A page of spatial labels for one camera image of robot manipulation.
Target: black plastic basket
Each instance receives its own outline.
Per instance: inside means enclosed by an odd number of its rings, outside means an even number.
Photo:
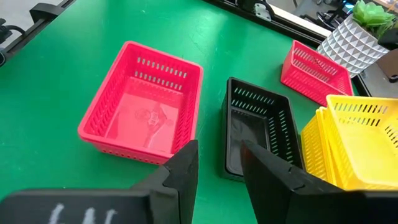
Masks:
[[[286,96],[229,78],[222,110],[223,177],[243,181],[242,140],[250,140],[303,169],[299,137]]]

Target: potted plant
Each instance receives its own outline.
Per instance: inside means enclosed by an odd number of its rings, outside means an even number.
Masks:
[[[322,42],[317,51],[346,67],[353,78],[388,53],[378,40],[395,23],[396,17],[381,6],[360,0],[352,15]]]

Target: white geometric plant pot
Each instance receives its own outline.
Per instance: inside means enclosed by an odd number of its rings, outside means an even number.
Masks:
[[[319,45],[317,51],[346,67],[351,78],[388,53],[352,19],[352,15]]]

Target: red basket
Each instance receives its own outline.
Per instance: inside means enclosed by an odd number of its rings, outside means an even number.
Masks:
[[[280,81],[322,106],[327,106],[329,94],[353,95],[345,67],[296,40],[285,59]]]
[[[163,164],[195,138],[203,69],[126,42],[78,133],[101,152]]]

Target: yellow plastic basket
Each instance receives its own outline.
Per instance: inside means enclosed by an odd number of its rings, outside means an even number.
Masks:
[[[326,100],[328,138],[343,188],[398,189],[398,100]]]
[[[326,110],[322,106],[317,109],[315,116],[301,132],[303,158],[308,173],[337,185],[333,158],[324,124],[324,112]]]

